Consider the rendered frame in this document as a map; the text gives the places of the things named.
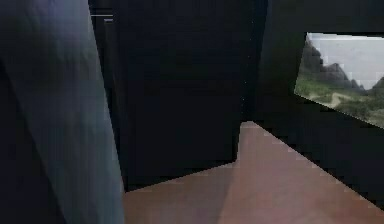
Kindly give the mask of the black cabinet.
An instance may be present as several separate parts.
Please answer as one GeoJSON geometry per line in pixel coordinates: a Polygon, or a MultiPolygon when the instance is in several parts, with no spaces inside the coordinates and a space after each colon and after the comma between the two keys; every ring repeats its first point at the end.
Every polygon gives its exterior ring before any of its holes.
{"type": "Polygon", "coordinates": [[[231,163],[269,0],[88,0],[127,192],[231,163]]]}

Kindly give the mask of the window with landscape view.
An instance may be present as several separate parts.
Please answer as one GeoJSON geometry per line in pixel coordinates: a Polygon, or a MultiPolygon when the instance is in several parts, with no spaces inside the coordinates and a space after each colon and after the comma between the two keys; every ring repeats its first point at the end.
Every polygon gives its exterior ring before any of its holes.
{"type": "Polygon", "coordinates": [[[294,93],[384,129],[384,37],[308,32],[294,93]]]}

